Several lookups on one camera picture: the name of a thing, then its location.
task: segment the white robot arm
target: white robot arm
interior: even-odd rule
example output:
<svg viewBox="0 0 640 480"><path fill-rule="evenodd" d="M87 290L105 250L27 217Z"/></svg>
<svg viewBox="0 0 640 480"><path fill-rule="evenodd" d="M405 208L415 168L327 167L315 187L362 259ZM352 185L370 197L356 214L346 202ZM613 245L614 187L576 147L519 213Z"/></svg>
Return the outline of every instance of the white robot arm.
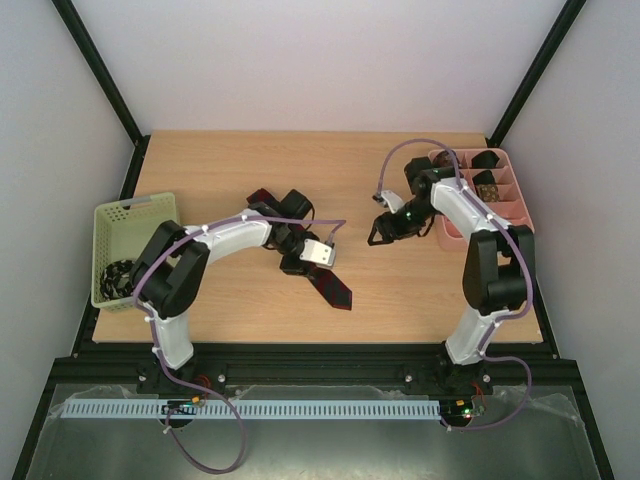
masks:
<svg viewBox="0 0 640 480"><path fill-rule="evenodd" d="M426 219L445 215L469 243L463 276L467 305L455 332L446 340L454 364L469 365L482 360L485 350L504 317L517 310L526 298L526 282L513 252L493 222L511 235L526 259L533 276L533 234L528 227L513 226L493 213L469 188L456 179L452 167L431 168L425 159L414 159L405 174L415 198L404 203L390 190L374 199L389 209L374 222L370 245L392 243L417 235ZM482 205L485 212L480 212ZM381 240L376 241L376 234ZM509 265L498 265L497 254L510 257Z"/></svg>
<svg viewBox="0 0 640 480"><path fill-rule="evenodd" d="M304 198L297 192L296 195L299 195L297 199ZM175 370L182 367L193 356L193 345L189 339L188 308L198 293L205 268L216 260L245 248L271 246L283 255L280 268L285 273L309 278L332 306L351 308L351 291L332 272L326 270L333 266L335 260L333 245L320 242L312 232L299 225L292 227L281 223L291 220L284 215L304 217L306 209L287 208L291 205L291 202L285 203L288 197L285 197L282 204L270 195L269 198L272 199L270 205L264 202L251 205L251 208L219 222L221 225L212 229L208 229L206 225L181 227L175 222L165 222L158 227L136 261L131 278L134 286L138 286L141 281L145 282L140 289L140 297L145 309L152 314L146 320L155 322L157 348L162 350L170 368ZM168 247L180 238L200 231L202 233L193 236L176 252L180 259L174 262L175 265L164 262L153 275L143 280L151 265ZM323 281L315 282L319 277L323 277Z"/></svg>

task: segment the wooden surface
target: wooden surface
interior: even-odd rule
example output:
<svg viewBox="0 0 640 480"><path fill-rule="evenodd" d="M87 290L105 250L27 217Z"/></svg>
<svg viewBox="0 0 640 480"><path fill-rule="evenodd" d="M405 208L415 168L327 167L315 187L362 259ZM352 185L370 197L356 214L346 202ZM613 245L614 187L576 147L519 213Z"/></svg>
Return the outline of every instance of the wooden surface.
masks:
<svg viewBox="0 0 640 480"><path fill-rule="evenodd" d="M429 136L452 147L482 147L481 134L155 132L136 195L174 192L183 224L238 213L260 187L282 198L295 188L314 203L316 218L346 218L336 235L334 272L353 291L353 310L332 309L308 280L278 269L280 255L262 248L223 258L205 273L190 310L193 341L441 342L464 310L465 252L445 252L435 232L369 247L383 210L371 199L380 167L397 143ZM431 149L401 150L385 188L409 199L407 161ZM313 227L324 240L330 227ZM97 342L142 342L149 327L137 310L102 312ZM498 341L538 342L535 314L503 325Z"/></svg>

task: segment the pink tray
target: pink tray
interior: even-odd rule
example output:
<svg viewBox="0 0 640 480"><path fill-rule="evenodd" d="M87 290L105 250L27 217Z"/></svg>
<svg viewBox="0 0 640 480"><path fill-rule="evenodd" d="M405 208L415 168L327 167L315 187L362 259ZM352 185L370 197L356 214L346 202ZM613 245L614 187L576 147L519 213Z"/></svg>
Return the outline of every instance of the pink tray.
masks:
<svg viewBox="0 0 640 480"><path fill-rule="evenodd" d="M522 198L522 192L520 186L516 180L516 176L513 173L511 167L511 161L509 156L504 150L499 148L469 148L469 149L454 149L462 168L460 171L464 175L465 180L471 188L473 188L472 178L478 173L486 170L486 168L475 169L471 168L471 159L477 154L491 150L498 155L500 159L496 168L491 169L493 177L496 179L498 185L498 194L500 195L499 202L489 202L487 206L493 210L497 215L501 216L505 220L509 220L514 225L528 225L533 231L533 223L529 216L529 211ZM433 158L442 150L431 150L429 152L429 158ZM438 236L438 243L443 250L466 250L467 242L462 238L460 232L453 226L448 218L443 215L438 215L435 221L436 234Z"/></svg>

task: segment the purple cable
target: purple cable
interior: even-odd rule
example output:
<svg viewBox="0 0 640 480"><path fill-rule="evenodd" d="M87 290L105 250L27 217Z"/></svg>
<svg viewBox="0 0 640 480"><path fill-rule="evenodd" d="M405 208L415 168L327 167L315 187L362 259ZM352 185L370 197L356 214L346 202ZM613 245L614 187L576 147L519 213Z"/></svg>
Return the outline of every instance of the purple cable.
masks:
<svg viewBox="0 0 640 480"><path fill-rule="evenodd" d="M238 217L225 218L224 220L219 220L217 222L212 222L212 223L207 224L205 229L208 231L208 230L212 230L212 229L217 228L217 227L221 227L223 225L228 225L228 224L231 224L231 223L238 223L238 222L245 222L245 221L248 221L248 220L265 220L265 221L268 221L268 222L292 223L292 224L297 224L297 225L335 225L333 230L331 230L331 232L329 233L329 236L327 238L327 243L333 243L333 236L338 231L338 229L340 227L342 227L346 223L346 220L297 220L297 219L292 219L292 218L265 217L265 216L262 216L262 215L251 215L251 216L238 216ZM133 290L133 304L134 304L134 306L136 308L142 310L149 317L153 318L153 312L150 309L148 309L147 307L145 307L139 301L140 292L142 292L142 288L147 283L147 281L149 280L151 275L153 275L153 273L158 269L158 267L160 267L160 265L162 265L165 262L165 260L167 258L169 258L169 256L173 252L175 252L182 245L184 245L188 241L194 239L198 235L201 235L201 234L205 233L205 229L199 228L198 230L196 230L196 231L188 234L187 236L181 238L176 243L174 243L171 247L169 247L162 255L160 255L158 257L158 259L151 265L149 270L147 270L147 272L145 272L145 274L140 279L140 282L138 282L138 285ZM221 400L227 407L229 407L229 409L231 410L233 415L236 417L236 419L238 421L238 426L240 427L240 433L242 435L242 444L240 446L240 452L238 453L238 456L236 457L235 461L230 466L228 466L227 468L222 468L222 469L207 467L206 465L198 462L195 458L193 458L189 454L189 452L187 452L187 450L184 448L182 443L180 443L180 440L178 439L178 436L175 434L175 432L171 428L169 422L171 420L171 415L176 410L176 409L173 409L173 410L170 410L169 413L167 413L167 416L165 418L164 424L167 427L168 432L171 434L171 437L173 438L174 442L176 443L178 449L180 450L180 453L182 454L182 456L191 465L193 465L198 470L201 470L201 471L203 471L205 473L209 473L209 474L212 474L212 475L221 475L223 473L229 473L229 472L234 471L236 468L238 468L240 466L240 463L242 462L244 454L245 454L245 452L247 450L247 436L248 436L247 435L247 429L246 429L246 427L244 425L244 422L242 421L242 417L240 417L240 413L238 412L236 407L227 398L224 397L224 395L220 395L218 392L210 390L210 389L208 389L206 387L203 387L201 385L197 385L195 383L185 382L184 380L180 380L179 378L174 377L171 374L171 372L169 371L169 367L167 366L166 359L164 358L164 353L162 352L162 349L160 348L160 342L158 340L158 332L156 331L155 323L153 321L150 321L149 325L151 326L151 338L153 339L154 351L156 352L156 355L158 356L158 359L160 360L160 366L162 368L162 371L166 375L166 377L169 380L171 380L172 382L174 382L174 383L176 383L178 385L182 385L183 387L187 387L187 388L191 388L193 390L198 390L200 392L207 393L207 394L209 394L209 395Z"/></svg>
<svg viewBox="0 0 640 480"><path fill-rule="evenodd" d="M511 238L511 235L509 235L507 230L494 218L495 214L491 213L488 210L488 208L485 208L485 206L471 193L471 190L468 185L465 185L462 183L462 177L460 176L460 167L458 166L458 156L456 155L456 152L454 152L450 147L448 147L442 142L438 142L437 140L432 140L429 138L413 138L411 140L406 140L396 145L395 147L393 147L391 151L387 154L387 157L384 159L384 163L382 164L382 169L380 170L380 178L378 180L378 191L376 192L376 196L379 197L380 192L382 192L382 183L384 180L385 170L387 168L387 164L391 160L391 157L402 147L411 145L413 143L430 143L432 145L436 145L442 148L449 154L449 156L452 159L451 163L453 164L453 169L455 171L456 186L460 189L460 191L462 192L462 195L464 195L467 198L467 200L469 200L469 202L475 207L478 213L486 217L487 220L494 227L496 227L496 229L502 234L504 239L507 241L507 244L509 245L509 247L511 247L511 250L513 251L514 255L516 256L516 259L518 260L518 264L520 265L520 269L522 270L522 275L524 276L524 281L527 287L527 300L524 305L524 308L522 308L520 312L508 313L508 314L497 317L495 319L495 323L491 324L487 329L487 331L485 332L485 334L482 336L482 339L480 340L480 345L478 348L478 351L482 356L482 358L488 362L518 362L524 367L527 373L527 388L526 388L524 397L522 398L522 401L518 404L516 409L513 412L511 412L511 414L509 414L502 420L499 420L495 423L491 423L489 425L479 425L479 426L471 426L471 427L451 427L449 424L447 424L447 422L444 419L442 419L442 424L444 426L454 430L462 430L462 431L487 430L489 428L504 425L506 422L508 422L513 417L515 417L518 413L520 413L520 411L524 408L525 404L527 403L527 398L529 397L529 394L531 393L531 387L533 386L533 381L531 378L531 369L529 368L529 365L527 365L527 363L524 360L518 357L487 357L485 356L485 350L486 350L489 338L491 337L493 332L496 330L497 328L496 325L499 325L505 320L516 320L518 318L522 318L527 313L529 313L529 310L531 310L531 306L533 305L533 281L531 279L531 273L527 268L527 264L524 261L522 252L520 252L520 249L516 245L516 242L513 240L513 238Z"/></svg>

